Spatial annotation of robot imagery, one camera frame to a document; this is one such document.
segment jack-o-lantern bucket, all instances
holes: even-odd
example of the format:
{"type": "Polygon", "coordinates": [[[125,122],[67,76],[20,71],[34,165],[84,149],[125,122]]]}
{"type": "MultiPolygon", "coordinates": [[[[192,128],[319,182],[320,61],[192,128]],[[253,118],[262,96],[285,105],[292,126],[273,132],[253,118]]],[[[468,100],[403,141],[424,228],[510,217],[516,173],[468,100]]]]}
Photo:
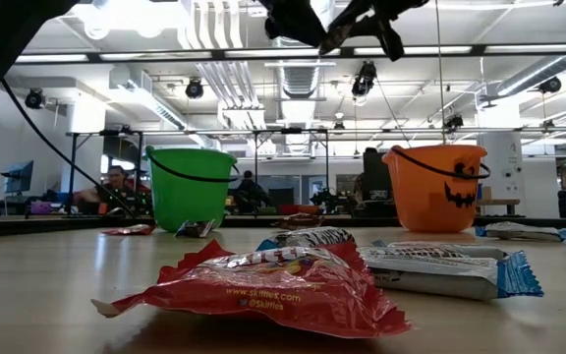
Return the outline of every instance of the jack-o-lantern bucket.
{"type": "Polygon", "coordinates": [[[483,147],[393,147],[383,156],[403,227],[416,232],[460,232],[476,217],[478,180],[490,176],[483,147]],[[480,175],[480,168],[486,171],[480,175]]]}

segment bucket handle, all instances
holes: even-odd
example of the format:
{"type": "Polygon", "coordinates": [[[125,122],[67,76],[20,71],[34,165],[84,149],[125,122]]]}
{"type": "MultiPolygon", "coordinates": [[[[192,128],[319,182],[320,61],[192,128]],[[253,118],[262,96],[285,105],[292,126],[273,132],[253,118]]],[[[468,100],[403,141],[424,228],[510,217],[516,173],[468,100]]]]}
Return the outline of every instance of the bucket handle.
{"type": "Polygon", "coordinates": [[[464,174],[464,173],[455,173],[455,172],[444,171],[444,170],[441,170],[439,168],[429,166],[428,164],[420,162],[417,159],[414,159],[413,157],[405,154],[404,149],[402,147],[392,147],[391,150],[392,150],[392,152],[398,154],[399,156],[401,156],[401,157],[407,159],[408,161],[416,164],[418,167],[422,167],[426,170],[429,170],[431,172],[435,172],[437,174],[441,174],[443,176],[453,177],[453,178],[461,178],[461,179],[466,179],[466,180],[484,179],[484,178],[490,177],[490,168],[488,168],[488,166],[486,166],[483,163],[480,164],[480,167],[483,168],[483,170],[486,171],[488,174],[480,175],[480,176],[474,176],[474,175],[467,175],[467,174],[464,174]]]}
{"type": "MultiPolygon", "coordinates": [[[[231,183],[231,182],[235,182],[239,179],[239,177],[235,177],[235,178],[208,178],[208,177],[198,177],[198,176],[192,176],[192,175],[188,175],[185,173],[181,173],[178,171],[174,171],[173,169],[165,166],[164,164],[158,162],[158,160],[156,158],[154,158],[152,156],[152,154],[150,153],[151,151],[148,151],[147,154],[147,158],[149,158],[150,161],[152,161],[153,164],[155,164],[158,168],[162,169],[163,171],[174,175],[176,177],[180,177],[180,178],[185,178],[188,180],[192,180],[192,181],[196,181],[196,182],[207,182],[207,183],[231,183]]],[[[237,172],[237,174],[240,174],[240,170],[237,168],[236,165],[233,165],[233,169],[235,169],[235,171],[237,172]]]]}

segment security camera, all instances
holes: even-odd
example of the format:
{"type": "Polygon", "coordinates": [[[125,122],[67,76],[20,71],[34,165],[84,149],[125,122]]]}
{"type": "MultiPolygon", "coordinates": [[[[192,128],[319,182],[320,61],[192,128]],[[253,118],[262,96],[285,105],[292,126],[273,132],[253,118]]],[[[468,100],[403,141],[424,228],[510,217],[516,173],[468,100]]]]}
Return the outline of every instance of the security camera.
{"type": "Polygon", "coordinates": [[[537,90],[540,91],[540,93],[557,93],[560,91],[561,87],[562,83],[560,82],[560,79],[553,77],[546,82],[538,85],[537,90]]]}
{"type": "Polygon", "coordinates": [[[42,88],[31,88],[26,96],[26,107],[29,109],[45,108],[45,96],[42,88]]]}
{"type": "Polygon", "coordinates": [[[201,78],[191,78],[187,89],[185,89],[185,94],[187,97],[192,99],[198,99],[204,94],[204,88],[202,88],[201,78]]]}
{"type": "Polygon", "coordinates": [[[351,93],[353,97],[363,97],[370,92],[374,86],[373,80],[377,77],[377,69],[372,61],[365,61],[362,69],[355,77],[351,93]]]}

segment metal pole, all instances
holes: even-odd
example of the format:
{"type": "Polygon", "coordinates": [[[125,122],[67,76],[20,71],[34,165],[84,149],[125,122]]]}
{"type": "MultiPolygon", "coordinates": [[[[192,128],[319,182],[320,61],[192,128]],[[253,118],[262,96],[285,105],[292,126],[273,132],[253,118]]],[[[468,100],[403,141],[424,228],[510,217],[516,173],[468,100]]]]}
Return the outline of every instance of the metal pole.
{"type": "Polygon", "coordinates": [[[135,163],[135,215],[139,215],[140,198],[139,189],[142,182],[142,150],[143,133],[139,132],[139,147],[137,148],[137,163],[135,163]]]}
{"type": "Polygon", "coordinates": [[[67,196],[67,215],[71,215],[71,206],[74,203],[74,177],[76,175],[76,170],[74,169],[74,164],[76,164],[76,151],[78,150],[78,135],[74,133],[72,136],[72,144],[71,144],[71,161],[72,165],[69,167],[69,195],[67,196]]]}
{"type": "Polygon", "coordinates": [[[139,148],[137,149],[137,163],[135,164],[135,195],[139,191],[142,178],[142,150],[143,150],[143,133],[139,132],[139,148]]]}
{"type": "Polygon", "coordinates": [[[331,193],[329,186],[329,133],[324,133],[324,149],[326,150],[326,190],[331,193]]]}
{"type": "MultiPolygon", "coordinates": [[[[255,184],[258,186],[259,183],[259,177],[258,177],[258,158],[259,158],[259,132],[255,132],[255,184]]],[[[255,206],[255,210],[253,210],[253,212],[255,213],[255,218],[256,218],[256,214],[257,214],[257,206],[255,206]]]]}

